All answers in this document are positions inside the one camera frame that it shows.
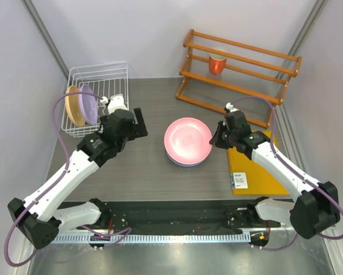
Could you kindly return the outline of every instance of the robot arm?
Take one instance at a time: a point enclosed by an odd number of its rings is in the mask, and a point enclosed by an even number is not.
[[[305,180],[314,183],[338,202],[335,185],[331,182],[321,183],[304,173],[276,147],[272,150],[270,139],[261,131],[252,132],[245,115],[240,110],[227,104],[225,111],[224,121],[218,123],[218,128],[210,143],[226,150],[236,147],[238,152],[245,154],[271,173],[289,192],[293,200],[292,203],[267,197],[259,198],[255,205],[258,219],[292,225],[296,232],[306,239],[312,238],[339,222],[339,211]]]
[[[60,232],[82,225],[106,225],[111,213],[98,199],[67,209],[58,207],[85,178],[121,152],[127,142],[148,135],[141,109],[134,109],[138,122],[136,124],[133,113],[124,105],[122,95],[113,96],[110,102],[103,98],[101,102],[106,105],[109,114],[100,117],[100,129],[83,138],[72,153],[69,168],[62,180],[36,202],[18,224],[20,231],[36,249],[50,244]],[[15,221],[32,201],[36,201],[59,178],[63,170],[65,165],[23,201],[13,199],[8,204],[12,219]]]

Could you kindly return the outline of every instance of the plate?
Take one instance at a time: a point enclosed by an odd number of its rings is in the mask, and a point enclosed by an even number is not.
[[[93,93],[91,87],[84,84],[80,87],[80,92]],[[80,105],[80,110],[84,116],[86,122],[91,125],[96,125],[97,123],[97,101],[94,96],[91,95],[78,95],[78,104]]]
[[[76,86],[68,87],[66,93],[74,93],[78,92],[78,88]],[[78,127],[83,127],[85,125],[85,118],[83,117],[80,106],[78,104],[78,95],[71,95],[66,96],[64,98],[66,111],[70,121],[73,122],[74,125]]]
[[[212,133],[200,120],[184,117],[170,124],[164,136],[169,158],[178,165],[194,166],[204,161],[212,150]]]

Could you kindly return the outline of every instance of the tabletop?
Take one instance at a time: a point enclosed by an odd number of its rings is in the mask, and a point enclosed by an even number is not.
[[[164,134],[167,127],[181,117],[203,121],[214,134],[223,115],[175,99],[182,78],[129,80],[130,108],[141,107],[149,135],[127,143],[116,158],[107,161],[86,178],[67,198],[67,201],[159,201],[238,199],[232,195],[226,150],[213,148],[200,165],[181,167],[166,155]],[[190,81],[185,93],[224,106],[240,95],[199,81]],[[267,115],[264,105],[246,100],[238,105],[249,116]],[[252,125],[252,129],[261,129]],[[276,131],[280,143],[279,131]],[[70,151],[80,139],[62,133]],[[53,155],[49,176],[65,162],[59,143]]]

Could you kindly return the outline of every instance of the orange mug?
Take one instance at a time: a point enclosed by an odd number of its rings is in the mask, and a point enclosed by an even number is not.
[[[221,52],[226,52],[222,48],[214,48],[215,50],[220,50]],[[222,73],[224,66],[226,65],[227,57],[220,56],[218,54],[210,53],[209,67],[210,73],[217,76]]]

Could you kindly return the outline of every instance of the red wire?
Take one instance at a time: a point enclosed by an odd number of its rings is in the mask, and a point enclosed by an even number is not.
[[[112,229],[113,229],[113,219],[110,220],[108,234],[110,234],[110,231],[112,231]]]

